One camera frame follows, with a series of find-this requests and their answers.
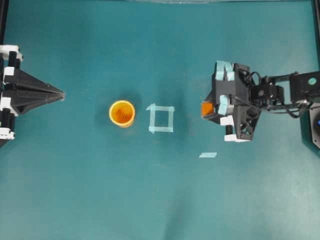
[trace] orange cup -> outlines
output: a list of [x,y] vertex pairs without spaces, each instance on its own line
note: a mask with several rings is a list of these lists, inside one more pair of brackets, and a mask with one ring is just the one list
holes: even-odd
[[130,127],[134,123],[135,115],[135,107],[126,100],[116,101],[109,108],[111,121],[121,128]]

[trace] cable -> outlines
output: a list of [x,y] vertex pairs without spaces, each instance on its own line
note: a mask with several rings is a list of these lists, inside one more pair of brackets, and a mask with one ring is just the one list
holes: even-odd
[[260,108],[260,107],[257,107],[251,103],[249,103],[248,101],[245,101],[245,100],[242,100],[241,98],[237,97],[237,96],[234,96],[234,95],[230,95],[231,98],[253,108],[253,109],[256,109],[258,111],[263,111],[263,112],[266,112],[266,113],[269,113],[269,114],[289,114],[291,117],[293,118],[299,118],[302,116],[302,113],[304,113],[305,111],[309,111],[309,110],[313,110],[313,109],[319,109],[320,106],[314,106],[314,107],[307,107],[307,108],[302,108],[302,109],[299,109],[299,110],[293,110],[293,111],[290,111],[288,108],[285,109],[285,111],[269,111],[265,108]]
[[251,87],[254,87],[256,85],[254,79],[252,78],[253,75],[257,75],[258,76],[258,82],[260,83],[260,79],[261,79],[261,76],[258,72],[256,71],[253,71],[251,72],[244,80],[251,86]]

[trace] white plastic part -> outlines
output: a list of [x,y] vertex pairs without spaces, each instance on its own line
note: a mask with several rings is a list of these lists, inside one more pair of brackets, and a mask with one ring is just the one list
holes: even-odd
[[220,125],[221,126],[227,126],[227,125],[234,126],[235,125],[234,118],[232,117],[232,115],[220,117]]
[[15,133],[10,128],[0,127],[0,139],[13,140],[15,139]]
[[15,68],[13,66],[6,66],[3,71],[3,80],[5,80],[5,76],[13,75],[15,75]]
[[9,59],[10,52],[16,52],[16,59],[19,59],[21,62],[24,60],[24,57],[19,52],[19,47],[17,45],[0,45],[0,53],[4,60]]
[[18,116],[18,113],[11,107],[11,97],[2,97],[0,99],[0,111],[3,109],[10,109],[10,113],[14,114],[16,117]]
[[242,143],[242,142],[249,142],[250,140],[238,139],[236,134],[229,134],[229,135],[224,135],[224,141]]

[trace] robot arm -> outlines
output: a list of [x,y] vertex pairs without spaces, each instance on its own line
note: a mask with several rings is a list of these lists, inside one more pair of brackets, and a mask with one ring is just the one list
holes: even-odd
[[[253,79],[255,74],[258,84]],[[284,88],[277,85],[285,81],[290,83],[290,104],[285,104]],[[261,112],[299,118],[319,102],[319,71],[260,77],[257,72],[250,72],[248,66],[218,61],[212,75],[212,90],[202,103],[202,117],[225,126],[225,141],[247,142],[253,140]]]

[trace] tape marker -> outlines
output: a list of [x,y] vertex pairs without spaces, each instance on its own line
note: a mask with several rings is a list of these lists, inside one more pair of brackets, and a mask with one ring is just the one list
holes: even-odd
[[217,156],[216,152],[203,152],[199,158],[215,158]]
[[[166,132],[166,133],[174,132],[174,111],[175,111],[174,106],[156,106],[156,104],[153,103],[150,106],[148,106],[146,110],[150,111],[149,131],[151,133],[155,134],[155,132]],[[155,126],[156,111],[168,112],[168,126]]]
[[233,70],[232,64],[226,61],[216,62],[215,79],[218,81],[223,81],[226,71],[226,77],[228,81],[235,80],[235,72]]
[[226,95],[220,95],[220,105],[218,114],[226,115],[228,110],[228,97]]

